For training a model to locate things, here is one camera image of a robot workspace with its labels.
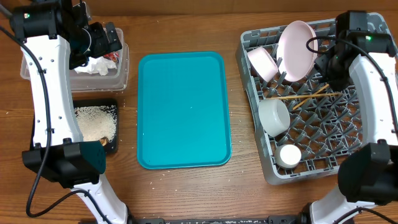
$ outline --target white cup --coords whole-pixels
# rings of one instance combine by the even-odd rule
[[[289,111],[281,100],[261,100],[259,117],[264,131],[272,137],[283,133],[290,125]]]
[[[278,166],[285,169],[292,169],[299,164],[301,160],[301,151],[300,149],[292,144],[286,144],[283,146],[279,146],[275,150],[275,162]]]
[[[271,55],[263,48],[258,47],[248,52],[248,58],[256,72],[269,82],[278,72],[278,66]]]

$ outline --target white tissue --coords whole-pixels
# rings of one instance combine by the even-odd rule
[[[89,74],[99,73],[100,75],[108,74],[109,68],[116,68],[116,63],[112,60],[105,59],[104,57],[88,59],[88,65],[85,67],[77,67],[75,71],[77,73],[85,72]]]

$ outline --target transparent container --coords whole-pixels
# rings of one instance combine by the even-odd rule
[[[116,28],[119,40],[123,48],[118,51],[120,58],[117,68],[108,69],[108,74],[99,73],[89,74],[85,72],[77,73],[70,70],[70,85],[72,92],[89,91],[121,91],[127,87],[129,77],[129,46],[124,43],[123,31]],[[30,80],[29,69],[27,68],[25,57],[22,58],[21,77]]]

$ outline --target pink plate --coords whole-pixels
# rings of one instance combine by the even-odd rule
[[[281,74],[286,72],[287,81],[299,81],[312,70],[318,55],[309,51],[305,44],[316,36],[315,31],[303,21],[294,21],[283,31],[276,56],[283,58],[279,65],[279,72]],[[310,47],[318,50],[318,41],[311,42]]]

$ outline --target wooden stick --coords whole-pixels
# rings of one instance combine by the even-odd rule
[[[292,95],[292,96],[280,96],[269,98],[269,100],[290,100],[290,99],[298,99],[298,98],[313,98],[313,97],[321,97],[321,96],[335,96],[340,95],[341,93],[321,93],[321,94],[312,94],[312,95]]]
[[[325,86],[323,86],[322,88],[320,88],[317,92],[315,92],[315,94],[320,93],[321,91],[323,91],[324,89],[326,89],[326,88],[328,88],[328,87],[329,87],[329,84],[326,84]],[[299,108],[301,105],[303,105],[305,102],[307,102],[307,100],[309,100],[309,98],[307,98],[307,99],[303,100],[301,103],[295,105],[295,106],[293,107],[293,110],[296,110],[297,108]]]

